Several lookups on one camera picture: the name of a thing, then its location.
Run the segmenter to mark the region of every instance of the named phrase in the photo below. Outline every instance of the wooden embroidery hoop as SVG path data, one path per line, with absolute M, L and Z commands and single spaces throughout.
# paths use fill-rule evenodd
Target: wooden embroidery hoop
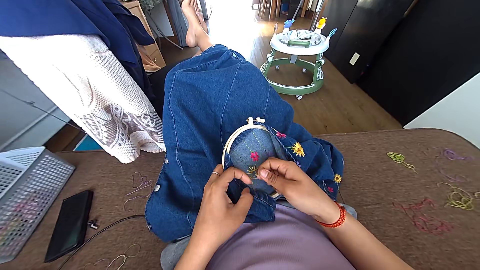
M 267 132 L 268 129 L 262 125 L 254 125 L 253 123 L 254 122 L 259 122 L 259 123 L 265 123 L 265 119 L 263 118 L 260 118 L 260 117 L 257 117 L 255 120 L 253 119 L 253 117 L 249 117 L 247 119 L 247 124 L 244 125 L 244 126 L 241 126 L 240 128 L 238 128 L 231 136 L 230 138 L 228 138 L 227 140 L 227 143 L 225 144 L 225 147 L 223 148 L 223 155 L 222 155 L 222 166 L 223 166 L 223 169 L 225 169 L 225 154 L 228 153 L 230 154 L 230 148 L 232 147 L 233 145 L 233 142 L 235 141 L 235 139 L 243 132 L 249 130 L 249 129 L 261 129 L 261 130 L 265 130 Z M 272 195 L 270 195 L 272 198 L 276 198 L 278 196 L 280 196 L 280 194 L 278 192 L 274 192 Z

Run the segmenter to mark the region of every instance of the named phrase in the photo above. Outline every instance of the mesh storage bin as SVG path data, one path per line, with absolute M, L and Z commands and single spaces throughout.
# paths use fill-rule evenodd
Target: mesh storage bin
M 73 170 L 45 147 L 0 153 L 0 263 L 22 250 Z

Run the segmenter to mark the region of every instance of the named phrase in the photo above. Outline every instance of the purple top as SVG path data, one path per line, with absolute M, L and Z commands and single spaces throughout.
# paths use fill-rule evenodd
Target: purple top
M 244 223 L 215 252 L 206 269 L 355 268 L 311 216 L 277 204 L 274 222 Z

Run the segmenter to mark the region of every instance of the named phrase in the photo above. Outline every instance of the green baby walker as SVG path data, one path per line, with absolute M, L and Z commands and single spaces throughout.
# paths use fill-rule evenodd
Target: green baby walker
M 273 38 L 270 41 L 272 51 L 267 54 L 267 62 L 261 67 L 260 71 L 263 73 L 268 83 L 275 89 L 276 92 L 286 95 L 295 95 L 298 100 L 303 98 L 303 95 L 311 94 L 318 91 L 324 84 L 324 72 L 322 66 L 325 64 L 323 54 L 328 50 L 330 46 L 330 38 L 335 34 L 336 29 L 332 30 L 330 34 L 325 37 L 321 34 L 322 29 L 325 27 L 326 18 L 321 18 L 318 22 L 315 31 L 306 29 L 290 30 L 295 20 L 287 20 L 284 25 L 283 32 L 276 34 L 278 25 L 274 27 Z M 275 54 L 280 51 L 285 54 L 289 54 L 289 58 L 277 58 Z M 315 55 L 315 63 L 308 62 L 302 59 L 298 59 L 298 56 Z M 280 65 L 295 64 L 303 68 L 303 72 L 307 70 L 313 73 L 313 81 L 307 86 L 286 86 L 271 81 L 267 78 L 270 67 L 275 66 L 276 70 L 280 69 Z

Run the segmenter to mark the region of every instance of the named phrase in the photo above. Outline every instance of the smartphone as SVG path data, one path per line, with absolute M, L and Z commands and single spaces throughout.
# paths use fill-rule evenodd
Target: smartphone
M 84 243 L 92 199 L 93 192 L 85 190 L 63 200 L 45 262 L 53 262 Z

